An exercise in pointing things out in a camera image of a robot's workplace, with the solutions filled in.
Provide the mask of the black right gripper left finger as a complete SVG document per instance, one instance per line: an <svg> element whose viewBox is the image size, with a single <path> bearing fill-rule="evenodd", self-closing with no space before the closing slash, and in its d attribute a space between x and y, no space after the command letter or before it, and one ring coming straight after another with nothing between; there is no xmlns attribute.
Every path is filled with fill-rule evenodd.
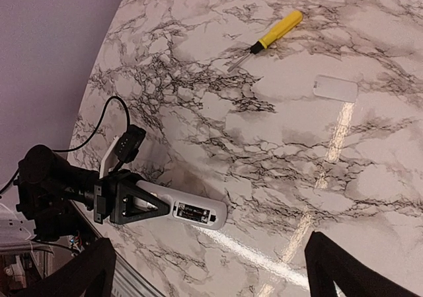
<svg viewBox="0 0 423 297"><path fill-rule="evenodd" d="M17 296L111 296L116 252L100 238L54 274L21 290Z"/></svg>

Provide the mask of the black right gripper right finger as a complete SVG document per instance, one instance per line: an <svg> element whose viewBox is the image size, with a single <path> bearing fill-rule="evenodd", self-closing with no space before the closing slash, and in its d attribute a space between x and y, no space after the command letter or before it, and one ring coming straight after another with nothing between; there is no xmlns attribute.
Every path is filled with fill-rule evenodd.
<svg viewBox="0 0 423 297"><path fill-rule="evenodd" d="M371 270L322 232L312 232L305 247L310 295L416 296Z"/></svg>

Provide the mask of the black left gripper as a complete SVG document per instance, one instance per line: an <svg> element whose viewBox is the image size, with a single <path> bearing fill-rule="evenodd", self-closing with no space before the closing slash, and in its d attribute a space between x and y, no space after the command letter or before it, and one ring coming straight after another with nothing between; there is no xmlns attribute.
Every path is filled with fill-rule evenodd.
<svg viewBox="0 0 423 297"><path fill-rule="evenodd" d="M166 216L171 206L152 192L137 185L145 179L137 173L119 171L109 176L106 189L100 190L98 171L75 167L45 145L32 147L18 162L18 212L35 223L35 241L57 241L82 230L82 221L71 201L93 210L94 220L109 217L124 225Z"/></svg>

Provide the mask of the white remote control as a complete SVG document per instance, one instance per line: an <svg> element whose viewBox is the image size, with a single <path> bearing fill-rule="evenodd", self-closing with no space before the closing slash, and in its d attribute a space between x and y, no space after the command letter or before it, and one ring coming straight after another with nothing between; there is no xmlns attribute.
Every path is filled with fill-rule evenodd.
<svg viewBox="0 0 423 297"><path fill-rule="evenodd" d="M170 206L170 212L165 214L165 217L182 222L185 224L191 224L193 226L198 226L201 228L209 230L219 230L221 229L227 219L227 205L218 200L198 196L195 194L189 194L176 189L156 185L147 181L138 181L136 185L151 193L153 196L156 196L163 202L166 202ZM203 208L210 211L209 222L203 224L200 222L195 222L192 220L187 220L181 217L178 217L177 210L179 203L189 204L196 206L198 208Z"/></svg>

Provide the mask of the white battery cover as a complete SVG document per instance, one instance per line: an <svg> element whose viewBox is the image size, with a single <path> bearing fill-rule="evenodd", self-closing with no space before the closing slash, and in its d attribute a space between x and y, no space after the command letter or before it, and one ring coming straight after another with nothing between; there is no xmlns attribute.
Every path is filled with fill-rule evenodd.
<svg viewBox="0 0 423 297"><path fill-rule="evenodd" d="M313 93L317 97L354 103L358 97L358 84L335 77L317 75L314 80Z"/></svg>

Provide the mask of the yellow handled screwdriver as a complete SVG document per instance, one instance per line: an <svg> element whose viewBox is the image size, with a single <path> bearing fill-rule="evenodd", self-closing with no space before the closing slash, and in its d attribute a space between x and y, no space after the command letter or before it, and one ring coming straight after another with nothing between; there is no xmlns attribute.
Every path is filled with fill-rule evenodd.
<svg viewBox="0 0 423 297"><path fill-rule="evenodd" d="M250 56L257 55L259 52L269 48L271 44L285 36L302 20L302 12L297 10L291 12L288 16L284 17L277 24L275 24L262 38L259 38L258 41L248 49L248 52L241 59L239 59L228 68L227 72L231 73Z"/></svg>

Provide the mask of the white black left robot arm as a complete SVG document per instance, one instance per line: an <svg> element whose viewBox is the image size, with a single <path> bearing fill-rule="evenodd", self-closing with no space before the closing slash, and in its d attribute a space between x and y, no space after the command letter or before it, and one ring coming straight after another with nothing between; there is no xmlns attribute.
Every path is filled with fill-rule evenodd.
<svg viewBox="0 0 423 297"><path fill-rule="evenodd" d="M166 216L171 205L137 185L142 177L126 169L100 177L98 171L70 165L44 145L31 148L18 163L17 212L24 218L8 219L1 213L1 235L12 239L53 242L82 230L70 202L84 204L101 224L118 225Z"/></svg>

